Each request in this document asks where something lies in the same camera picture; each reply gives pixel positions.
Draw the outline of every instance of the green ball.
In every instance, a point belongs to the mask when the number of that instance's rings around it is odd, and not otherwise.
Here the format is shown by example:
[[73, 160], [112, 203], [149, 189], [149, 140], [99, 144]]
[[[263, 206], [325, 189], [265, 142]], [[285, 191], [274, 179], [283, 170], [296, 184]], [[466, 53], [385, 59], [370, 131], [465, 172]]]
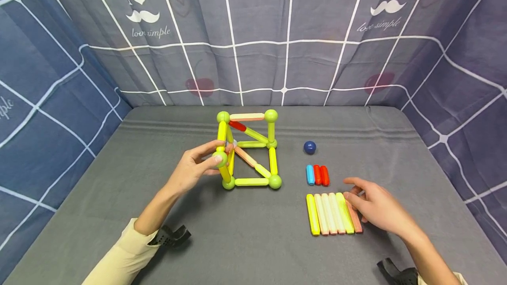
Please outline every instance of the green ball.
[[282, 178], [279, 175], [271, 175], [269, 177], [269, 187], [278, 189], [280, 186], [282, 186]]
[[278, 146], [278, 141], [276, 141], [276, 139], [275, 139], [275, 141], [266, 144], [266, 148], [268, 148], [268, 149], [271, 149], [271, 148], [276, 149], [277, 146]]
[[276, 122], [278, 119], [278, 112], [274, 109], [268, 109], [266, 112], [264, 112], [264, 120], [268, 122], [268, 124], [272, 122]]
[[227, 124], [231, 121], [231, 116], [227, 111], [221, 111], [217, 114], [217, 122], [225, 121]]
[[222, 186], [223, 186], [223, 188], [225, 188], [225, 189], [227, 189], [227, 190], [231, 190], [231, 189], [233, 189], [233, 188], [234, 188], [234, 186], [235, 186], [235, 184], [234, 184], [234, 181], [235, 181], [235, 180], [236, 180], [236, 179], [235, 179], [233, 176], [231, 176], [231, 181], [230, 181], [230, 182], [228, 182], [228, 183], [226, 183], [224, 180], [222, 180]]
[[227, 154], [225, 154], [225, 152], [217, 151], [213, 153], [211, 157], [213, 158], [217, 155], [220, 155], [222, 157], [222, 162], [220, 162], [220, 164], [217, 165], [217, 168], [221, 168], [222, 166], [225, 166], [227, 164]]

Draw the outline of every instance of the forearm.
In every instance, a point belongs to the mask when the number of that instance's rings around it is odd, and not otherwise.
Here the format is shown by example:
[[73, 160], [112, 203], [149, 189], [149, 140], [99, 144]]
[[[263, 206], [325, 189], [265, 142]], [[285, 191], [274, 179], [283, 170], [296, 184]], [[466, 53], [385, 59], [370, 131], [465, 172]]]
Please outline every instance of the forearm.
[[461, 285], [421, 229], [400, 237], [407, 246], [419, 275], [428, 285]]
[[179, 193], [174, 189], [171, 189], [168, 185], [164, 186], [136, 220], [134, 229], [143, 235], [150, 235], [160, 229], [179, 197]]
[[148, 245], [179, 198], [167, 186], [160, 189], [121, 234], [120, 239], [91, 271], [83, 285], [129, 285], [153, 258], [159, 245]]

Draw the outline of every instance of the hand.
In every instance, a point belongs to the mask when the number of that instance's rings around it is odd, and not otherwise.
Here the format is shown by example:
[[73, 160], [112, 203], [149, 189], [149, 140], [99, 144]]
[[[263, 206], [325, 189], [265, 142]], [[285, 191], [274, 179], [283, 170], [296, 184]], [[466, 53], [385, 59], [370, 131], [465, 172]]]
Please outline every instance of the hand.
[[[193, 188], [201, 176], [220, 174], [218, 169], [213, 169], [222, 161], [220, 156], [214, 156], [205, 160], [203, 158], [215, 152], [217, 147], [224, 144], [224, 141], [214, 140], [185, 151], [173, 174], [167, 181], [166, 187], [170, 191], [181, 195]], [[232, 148], [233, 144], [229, 144], [225, 152], [228, 154]]]
[[369, 221], [401, 238], [420, 230], [410, 214], [382, 186], [357, 177], [348, 177], [343, 182], [354, 185], [350, 193], [345, 192], [343, 195], [361, 212], [361, 221], [364, 223]]

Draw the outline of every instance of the sleeve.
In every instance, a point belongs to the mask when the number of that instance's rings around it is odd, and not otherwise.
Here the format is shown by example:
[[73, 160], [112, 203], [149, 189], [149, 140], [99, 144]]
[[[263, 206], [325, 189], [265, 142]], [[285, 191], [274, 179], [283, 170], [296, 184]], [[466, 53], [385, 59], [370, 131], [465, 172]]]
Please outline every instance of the sleeve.
[[[461, 275], [461, 273], [456, 273], [456, 272], [453, 272], [454, 275], [456, 275], [456, 277], [458, 278], [458, 281], [460, 281], [461, 285], [468, 285], [468, 283], [465, 281], [465, 279], [463, 278], [463, 275]], [[417, 285], [427, 285], [427, 283], [424, 281], [424, 279], [419, 275], [417, 277]]]
[[120, 239], [93, 268], [82, 285], [130, 285], [157, 252], [159, 245], [148, 245], [158, 231], [142, 235], [130, 220]]

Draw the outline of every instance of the mustache print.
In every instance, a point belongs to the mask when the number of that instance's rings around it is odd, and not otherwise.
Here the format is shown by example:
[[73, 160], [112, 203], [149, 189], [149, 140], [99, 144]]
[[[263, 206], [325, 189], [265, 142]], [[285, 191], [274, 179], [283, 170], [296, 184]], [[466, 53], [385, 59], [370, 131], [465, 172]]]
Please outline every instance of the mustache print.
[[378, 15], [380, 12], [383, 12], [384, 10], [388, 14], [394, 14], [394, 12], [400, 11], [401, 8], [403, 8], [404, 5], [407, 3], [404, 3], [403, 5], [400, 5], [400, 3], [397, 0], [391, 0], [390, 2], [383, 1], [379, 4], [379, 6], [375, 9], [370, 8], [371, 15]]
[[157, 22], [160, 18], [160, 12], [158, 12], [156, 15], [152, 14], [149, 11], [141, 10], [140, 12], [133, 11], [132, 15], [126, 15], [127, 18], [129, 18], [132, 22], [141, 22], [141, 20], [144, 20], [148, 23]]

